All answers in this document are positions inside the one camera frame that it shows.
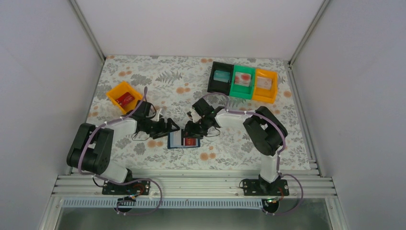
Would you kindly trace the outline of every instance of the metal base plate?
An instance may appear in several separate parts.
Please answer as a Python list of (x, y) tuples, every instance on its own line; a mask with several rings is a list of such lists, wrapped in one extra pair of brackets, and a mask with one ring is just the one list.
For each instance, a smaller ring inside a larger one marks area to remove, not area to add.
[(144, 196), (149, 195), (149, 188), (151, 186), (151, 182), (149, 181), (141, 181), (129, 185), (116, 185), (107, 182), (104, 183), (103, 191), (101, 193), (103, 195), (133, 195), (139, 193), (140, 191), (139, 185), (142, 185), (145, 188), (141, 195)]
[(286, 180), (280, 179), (275, 182), (274, 187), (270, 191), (264, 192), (259, 185), (259, 180), (257, 179), (244, 179), (242, 180), (242, 189), (244, 190), (245, 196), (281, 196), (282, 189), (283, 195), (289, 195), (288, 182)]

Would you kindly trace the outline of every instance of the plastic bin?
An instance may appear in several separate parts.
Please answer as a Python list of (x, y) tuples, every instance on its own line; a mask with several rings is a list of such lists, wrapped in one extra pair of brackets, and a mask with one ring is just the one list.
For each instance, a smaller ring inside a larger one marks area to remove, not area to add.
[[(234, 84), (236, 72), (247, 73), (251, 75), (251, 82), (249, 86), (242, 86)], [(240, 97), (244, 99), (251, 99), (255, 87), (255, 69), (246, 66), (234, 66), (233, 79), (231, 81), (230, 96)]]
[[(258, 87), (258, 78), (272, 80), (271, 89)], [(278, 92), (278, 73), (274, 71), (257, 69), (255, 71), (255, 87), (252, 99), (260, 102), (274, 103)]]
[[(132, 102), (126, 104), (124, 107), (121, 107), (115, 100), (121, 97), (126, 92), (129, 92), (135, 99)], [(135, 89), (133, 89), (126, 81), (118, 84), (116, 87), (108, 91), (106, 95), (115, 106), (120, 108), (123, 114), (126, 114), (128, 111), (135, 109), (137, 102), (142, 99), (142, 95)]]
[[(208, 92), (221, 92), (224, 93), (225, 95), (230, 94), (230, 88), (231, 88), (231, 80), (233, 77), (233, 69), (234, 65), (226, 64), (226, 63), (220, 63), (220, 62), (213, 62), (212, 65), (212, 71), (210, 73), (209, 77), (209, 85), (207, 86), (207, 91)], [(216, 80), (214, 77), (214, 73), (220, 71), (223, 74), (228, 73), (228, 81), (224, 82), (221, 80)]]

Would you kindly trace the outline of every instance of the red card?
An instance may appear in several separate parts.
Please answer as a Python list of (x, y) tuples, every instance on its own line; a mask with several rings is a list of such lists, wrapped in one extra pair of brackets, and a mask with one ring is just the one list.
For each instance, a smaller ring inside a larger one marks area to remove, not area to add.
[(184, 146), (195, 146), (196, 145), (196, 138), (185, 138)]
[(117, 98), (115, 101), (121, 106), (124, 107), (128, 103), (132, 102), (135, 98), (129, 93), (124, 93), (121, 97)]

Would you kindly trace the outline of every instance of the white panel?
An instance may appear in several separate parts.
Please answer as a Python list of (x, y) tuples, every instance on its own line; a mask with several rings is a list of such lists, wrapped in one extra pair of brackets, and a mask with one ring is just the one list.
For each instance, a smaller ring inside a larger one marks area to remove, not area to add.
[(68, 1), (0, 2), (0, 229), (37, 229), (101, 68)]
[(406, 1), (334, 0), (294, 64), (351, 229), (406, 229)]
[(282, 58), (322, 0), (77, 0), (104, 54)]

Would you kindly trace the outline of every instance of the tabletop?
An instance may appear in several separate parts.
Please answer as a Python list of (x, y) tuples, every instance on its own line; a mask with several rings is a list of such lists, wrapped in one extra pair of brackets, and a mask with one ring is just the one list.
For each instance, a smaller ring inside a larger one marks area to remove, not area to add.
[[(288, 131), (287, 148), (281, 153), (282, 170), (310, 169), (304, 139), (299, 125), (293, 94), (286, 69), (279, 59), (108, 56), (104, 64), (87, 122), (99, 125), (121, 116), (118, 107), (106, 93), (122, 81), (142, 93), (148, 87), (147, 100), (156, 109), (162, 108), (164, 118), (172, 118), (184, 128), (189, 120), (186, 113), (203, 95), (213, 61), (278, 73), (278, 94), (274, 104), (229, 97), (229, 106), (238, 110), (268, 107)], [(221, 95), (206, 99), (214, 108), (224, 105)], [(199, 148), (168, 149), (167, 137), (152, 140), (147, 134), (133, 140), (129, 135), (113, 144), (112, 161), (129, 169), (189, 169), (189, 170), (258, 170), (260, 153), (242, 129), (221, 128), (217, 137), (204, 138)]]

